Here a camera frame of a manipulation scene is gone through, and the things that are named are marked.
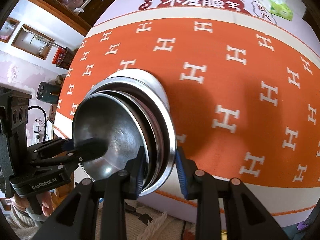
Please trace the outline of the person's left hand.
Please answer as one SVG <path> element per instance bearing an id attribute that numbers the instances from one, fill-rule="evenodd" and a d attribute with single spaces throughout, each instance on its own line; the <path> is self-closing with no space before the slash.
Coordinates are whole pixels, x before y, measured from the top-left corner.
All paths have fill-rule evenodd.
<path id="1" fill-rule="evenodd" d="M 24 224 L 37 226 L 38 228 L 46 221 L 53 211 L 53 201 L 50 191 L 36 196 L 22 198 L 14 194 L 11 200 L 11 211 L 15 212 Z"/>

